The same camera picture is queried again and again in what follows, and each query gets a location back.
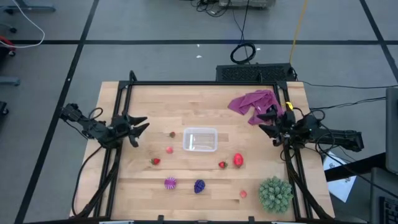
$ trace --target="wooden tabletop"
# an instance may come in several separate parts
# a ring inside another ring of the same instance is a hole
[[[99,120],[110,123],[117,86],[117,82],[102,83],[97,107],[104,112]],[[291,82],[288,88],[293,105],[308,113],[303,83]],[[150,126],[138,139],[138,148],[133,148],[128,138],[124,141],[112,219],[156,220],[158,215],[164,215],[165,220],[245,221],[248,216],[254,216],[256,221],[294,220],[291,205],[285,214],[276,215],[264,211],[258,199],[263,180],[273,176],[288,179],[285,163],[279,157],[282,148],[274,147],[258,126],[248,124],[252,108],[245,116],[227,109],[233,98],[264,89],[272,90],[267,86],[133,86],[129,114],[147,116]],[[188,127],[217,129],[217,151],[184,151],[183,131]],[[169,137],[172,131],[176,133],[174,138]],[[85,158],[98,146],[96,141],[88,141]],[[173,154],[166,153],[167,146],[174,148]],[[240,169],[232,162],[237,152],[244,157]],[[103,157],[104,150],[87,163],[81,174],[75,200],[77,211],[98,188]],[[157,166],[149,162],[155,157],[161,159]],[[220,169],[220,161],[228,162],[228,168]],[[302,161],[309,191],[334,217],[320,156],[302,149]],[[167,177],[176,178],[176,189],[164,187]],[[193,191],[197,179],[206,183],[200,194]],[[239,196],[241,190],[248,193],[246,198]],[[108,193],[104,195],[102,215],[107,197]],[[305,216],[299,190],[298,199]]]

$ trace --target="coiled black cable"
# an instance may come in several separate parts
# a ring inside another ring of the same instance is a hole
[[[238,61],[238,60],[235,60],[234,54],[241,47],[250,47],[252,52],[248,58]],[[238,44],[238,46],[236,46],[235,49],[231,52],[231,55],[229,57],[233,63],[236,63],[238,65],[243,65],[245,63],[250,62],[254,58],[254,56],[256,56],[256,46],[254,46],[254,44],[252,44],[252,43],[243,43],[243,44]]]

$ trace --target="green spiky plant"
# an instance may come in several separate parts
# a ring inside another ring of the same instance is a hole
[[[268,178],[260,185],[259,198],[265,211],[285,213],[293,198],[292,186],[275,176]]]

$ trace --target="concrete floor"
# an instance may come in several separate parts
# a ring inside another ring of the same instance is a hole
[[[49,128],[62,86],[75,55],[94,0],[52,0],[54,13],[28,16],[46,32],[46,40],[71,40],[57,45],[20,49],[1,67],[1,75],[18,76],[21,85],[0,86],[0,101],[10,113],[0,134],[0,222],[13,223]],[[0,5],[11,4],[0,1]],[[398,40],[395,0],[366,0],[384,40]],[[303,0],[278,0],[269,10],[250,9],[245,38],[292,40]],[[244,9],[235,10],[243,22]],[[12,40],[38,40],[40,32],[20,14],[0,14],[0,21],[18,28],[17,34],[3,29]],[[161,44],[147,41],[127,45],[85,45],[77,63],[66,103],[75,102],[82,111],[95,107],[103,81],[127,79],[134,70],[139,80],[214,80],[217,65],[232,64],[234,44],[200,44],[202,40],[239,39],[232,12],[212,18],[196,12],[188,1],[99,0],[88,40],[195,40],[190,44]],[[300,40],[377,40],[360,1],[309,0]],[[288,44],[256,44],[260,50],[253,62],[289,61]],[[388,46],[398,58],[398,46]],[[397,80],[378,44],[298,45],[292,65],[299,80],[317,84],[379,86]],[[352,90],[306,85],[311,107],[354,102],[384,96],[384,90]],[[385,104],[366,103],[326,111],[325,124],[333,129],[363,132],[365,149],[347,152],[362,159],[385,150]],[[73,187],[85,149],[85,140],[59,122],[43,171],[30,203],[25,222],[67,218]],[[335,154],[347,159],[339,150]],[[333,199],[337,214],[366,220],[369,185],[357,179],[346,204]]]

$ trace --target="plastic bin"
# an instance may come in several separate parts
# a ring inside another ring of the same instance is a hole
[[[182,146],[187,151],[214,152],[217,150],[217,130],[214,128],[186,128]]]

